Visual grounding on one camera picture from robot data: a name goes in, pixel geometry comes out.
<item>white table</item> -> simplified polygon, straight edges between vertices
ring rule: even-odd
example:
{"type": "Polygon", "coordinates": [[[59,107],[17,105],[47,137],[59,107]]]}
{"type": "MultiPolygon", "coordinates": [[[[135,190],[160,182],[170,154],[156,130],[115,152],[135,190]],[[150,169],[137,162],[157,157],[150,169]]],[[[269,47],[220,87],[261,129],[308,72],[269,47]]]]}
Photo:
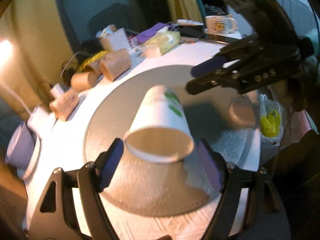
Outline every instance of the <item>white table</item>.
{"type": "MultiPolygon", "coordinates": [[[[81,93],[80,104],[69,120],[67,122],[58,120],[50,135],[42,140],[41,153],[35,173],[25,181],[28,193],[26,228],[29,228],[33,211],[52,171],[57,167],[69,171],[83,166],[83,140],[87,125],[97,107],[111,91],[129,78],[152,68],[164,65],[198,65],[211,58],[221,48],[221,45],[204,42],[182,44],[162,57],[145,59],[143,62],[141,58],[132,55],[133,67],[129,72],[110,84],[102,79],[95,88],[81,93]]],[[[251,92],[249,97],[252,101],[257,102],[255,91],[251,92]]],[[[259,159],[260,130],[255,128],[244,169],[256,171],[259,167],[259,159]]],[[[84,218],[79,190],[74,189],[73,193],[81,231],[90,235],[84,218]]],[[[236,215],[237,223],[234,224],[232,229],[233,234],[240,229],[247,193],[247,190],[242,191],[236,215]]],[[[191,214],[170,218],[141,217],[120,210],[104,199],[102,199],[102,202],[120,239],[151,240],[169,234],[173,239],[196,240],[200,239],[204,233],[219,200],[220,198],[217,198],[214,203],[208,204],[191,214]]]]}

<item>mug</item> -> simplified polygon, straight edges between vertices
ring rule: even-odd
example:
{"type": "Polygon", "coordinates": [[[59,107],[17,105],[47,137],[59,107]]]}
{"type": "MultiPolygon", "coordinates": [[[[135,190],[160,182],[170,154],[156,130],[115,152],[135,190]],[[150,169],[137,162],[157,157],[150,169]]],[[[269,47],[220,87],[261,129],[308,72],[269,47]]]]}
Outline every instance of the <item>mug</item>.
{"type": "Polygon", "coordinates": [[[21,123],[12,135],[5,163],[11,164],[18,169],[27,168],[35,149],[35,141],[25,122],[21,123]]]}
{"type": "Polygon", "coordinates": [[[207,25],[207,34],[228,35],[237,31],[237,22],[233,18],[226,16],[206,16],[205,23],[207,25]],[[228,21],[231,21],[232,28],[228,29],[228,21]]]}

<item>yellow curtain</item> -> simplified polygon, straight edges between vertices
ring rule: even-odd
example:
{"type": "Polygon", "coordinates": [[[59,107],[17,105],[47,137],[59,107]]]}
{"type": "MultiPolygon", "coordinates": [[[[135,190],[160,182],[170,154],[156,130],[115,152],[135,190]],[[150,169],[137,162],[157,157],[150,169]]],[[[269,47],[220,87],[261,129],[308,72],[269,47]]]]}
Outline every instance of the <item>yellow curtain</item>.
{"type": "MultiPolygon", "coordinates": [[[[28,107],[47,106],[53,99],[49,83],[60,81],[61,65],[73,55],[55,0],[13,0],[0,20],[0,33],[13,45],[13,55],[2,69],[0,80],[28,107]]],[[[16,113],[23,110],[1,88],[0,96],[16,113]]]]}
{"type": "Polygon", "coordinates": [[[167,0],[173,22],[178,19],[202,22],[196,0],[167,0]]]}

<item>purple cup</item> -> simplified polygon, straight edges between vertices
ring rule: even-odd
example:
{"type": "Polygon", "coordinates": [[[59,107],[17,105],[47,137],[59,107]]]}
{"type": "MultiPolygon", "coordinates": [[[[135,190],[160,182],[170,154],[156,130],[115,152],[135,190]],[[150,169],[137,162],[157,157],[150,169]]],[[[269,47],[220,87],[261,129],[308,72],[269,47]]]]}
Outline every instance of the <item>purple cup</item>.
{"type": "Polygon", "coordinates": [[[11,137],[5,163],[10,164],[18,169],[26,169],[33,151],[35,141],[25,122],[21,123],[11,137]]]}

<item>yellow plastic bag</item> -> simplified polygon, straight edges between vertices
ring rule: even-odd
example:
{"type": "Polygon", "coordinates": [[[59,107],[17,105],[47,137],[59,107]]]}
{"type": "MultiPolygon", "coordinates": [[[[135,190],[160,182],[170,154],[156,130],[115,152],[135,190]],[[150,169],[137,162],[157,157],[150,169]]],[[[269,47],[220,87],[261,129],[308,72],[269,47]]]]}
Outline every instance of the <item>yellow plastic bag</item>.
{"type": "Polygon", "coordinates": [[[274,138],[280,132],[281,115],[273,110],[260,119],[260,129],[264,136],[274,138]]]}
{"type": "Polygon", "coordinates": [[[86,59],[84,62],[82,62],[81,66],[79,67],[78,72],[83,72],[84,71],[84,67],[98,59],[101,59],[104,55],[108,54],[110,51],[108,50],[102,50],[98,53],[96,53],[95,55],[93,55],[92,57],[86,59]]]}

